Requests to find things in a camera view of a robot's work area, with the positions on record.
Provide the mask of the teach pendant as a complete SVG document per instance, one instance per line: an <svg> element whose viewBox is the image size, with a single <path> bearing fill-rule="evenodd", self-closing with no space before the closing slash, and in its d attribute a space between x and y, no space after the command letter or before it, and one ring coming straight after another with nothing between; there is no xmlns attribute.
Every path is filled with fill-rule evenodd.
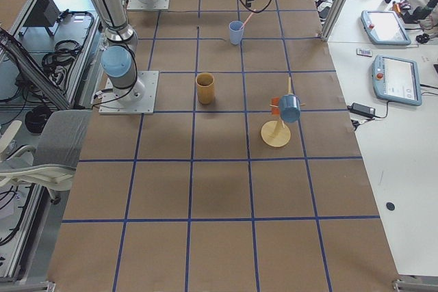
<svg viewBox="0 0 438 292"><path fill-rule="evenodd" d="M393 11L364 10L361 13L363 28L375 45L407 46L411 39Z"/></svg>
<svg viewBox="0 0 438 292"><path fill-rule="evenodd" d="M372 64L372 86L377 98L411 106L422 104L417 62L377 55Z"/></svg>

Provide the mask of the teach pendant far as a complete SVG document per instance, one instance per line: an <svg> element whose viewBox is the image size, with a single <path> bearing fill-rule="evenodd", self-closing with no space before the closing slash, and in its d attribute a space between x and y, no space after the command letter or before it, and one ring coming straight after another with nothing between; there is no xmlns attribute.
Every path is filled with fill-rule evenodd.
<svg viewBox="0 0 438 292"><path fill-rule="evenodd" d="M393 11L364 10L361 13L363 28L375 45L407 46L411 39Z"/></svg>

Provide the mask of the black power adapter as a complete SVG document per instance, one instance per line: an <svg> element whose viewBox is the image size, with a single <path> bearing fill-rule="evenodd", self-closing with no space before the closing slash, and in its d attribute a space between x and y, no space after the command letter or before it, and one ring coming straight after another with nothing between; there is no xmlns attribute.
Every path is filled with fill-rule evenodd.
<svg viewBox="0 0 438 292"><path fill-rule="evenodd" d="M347 109L352 114L357 114L359 116L363 116L366 118L375 118L376 117L376 109L373 107L369 107L367 105L362 105L359 103L352 103L347 106Z"/></svg>

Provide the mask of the wooden mug tree stand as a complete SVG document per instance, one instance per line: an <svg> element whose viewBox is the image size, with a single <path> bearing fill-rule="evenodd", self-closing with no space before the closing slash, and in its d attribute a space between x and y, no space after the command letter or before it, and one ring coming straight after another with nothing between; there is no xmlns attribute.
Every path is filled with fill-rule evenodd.
<svg viewBox="0 0 438 292"><path fill-rule="evenodd" d="M294 94L292 92L292 78L288 78L287 94ZM282 121L280 115L276 120L266 122L261 128L261 138L269 146L280 148L289 143L291 132L289 127Z"/></svg>

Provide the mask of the bamboo cylinder holder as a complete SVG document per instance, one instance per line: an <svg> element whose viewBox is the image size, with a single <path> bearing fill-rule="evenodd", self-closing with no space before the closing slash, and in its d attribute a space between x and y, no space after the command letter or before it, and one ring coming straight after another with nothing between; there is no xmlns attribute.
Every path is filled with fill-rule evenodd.
<svg viewBox="0 0 438 292"><path fill-rule="evenodd" d="M215 78L210 72L202 72L196 76L196 92L198 101L208 105L215 99Z"/></svg>

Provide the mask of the pink chopstick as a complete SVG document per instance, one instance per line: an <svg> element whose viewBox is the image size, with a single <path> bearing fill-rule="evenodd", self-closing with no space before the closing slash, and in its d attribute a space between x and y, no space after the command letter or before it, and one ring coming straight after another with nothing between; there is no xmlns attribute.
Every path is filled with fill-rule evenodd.
<svg viewBox="0 0 438 292"><path fill-rule="evenodd" d="M242 23L242 26L240 27L240 30L243 30L245 25L248 23L248 21L252 18L252 16L254 15L254 12L251 12L251 14L249 14L248 18Z"/></svg>

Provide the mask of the light blue plastic cup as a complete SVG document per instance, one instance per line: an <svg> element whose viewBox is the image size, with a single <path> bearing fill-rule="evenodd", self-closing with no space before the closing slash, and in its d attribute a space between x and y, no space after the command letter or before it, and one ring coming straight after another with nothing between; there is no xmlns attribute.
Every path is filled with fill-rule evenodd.
<svg viewBox="0 0 438 292"><path fill-rule="evenodd" d="M229 40L232 45L238 45L243 38L244 23L242 21L232 21L229 23Z"/></svg>

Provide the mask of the orange mug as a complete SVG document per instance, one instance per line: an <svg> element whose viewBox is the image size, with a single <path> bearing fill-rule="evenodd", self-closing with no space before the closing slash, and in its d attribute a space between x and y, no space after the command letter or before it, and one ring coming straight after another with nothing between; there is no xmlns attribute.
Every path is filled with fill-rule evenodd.
<svg viewBox="0 0 438 292"><path fill-rule="evenodd" d="M279 116L280 115L279 101L280 101L279 97L271 98L270 108L271 108L271 114L273 116Z"/></svg>

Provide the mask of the grey office chair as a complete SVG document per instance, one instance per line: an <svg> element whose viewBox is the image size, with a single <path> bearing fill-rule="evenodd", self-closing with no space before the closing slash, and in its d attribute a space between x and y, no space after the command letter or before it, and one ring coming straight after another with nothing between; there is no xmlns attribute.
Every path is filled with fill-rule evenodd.
<svg viewBox="0 0 438 292"><path fill-rule="evenodd" d="M40 185L59 203L60 192L72 187L91 116L85 109L52 113L37 146L21 146L1 158L1 186Z"/></svg>

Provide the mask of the teach pendant near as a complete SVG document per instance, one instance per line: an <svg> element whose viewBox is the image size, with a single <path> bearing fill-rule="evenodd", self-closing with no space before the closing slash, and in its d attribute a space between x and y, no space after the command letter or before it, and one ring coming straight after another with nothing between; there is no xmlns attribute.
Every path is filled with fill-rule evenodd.
<svg viewBox="0 0 438 292"><path fill-rule="evenodd" d="M377 98L411 106L422 104L417 62L377 55L372 64L372 86Z"/></svg>

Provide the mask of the dark blue mug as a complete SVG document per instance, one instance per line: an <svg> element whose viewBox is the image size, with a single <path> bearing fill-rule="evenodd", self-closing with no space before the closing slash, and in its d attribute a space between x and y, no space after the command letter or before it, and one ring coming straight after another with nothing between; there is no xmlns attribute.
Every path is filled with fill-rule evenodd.
<svg viewBox="0 0 438 292"><path fill-rule="evenodd" d="M293 123L300 119L300 99L294 94L287 94L279 99L279 111L282 121Z"/></svg>

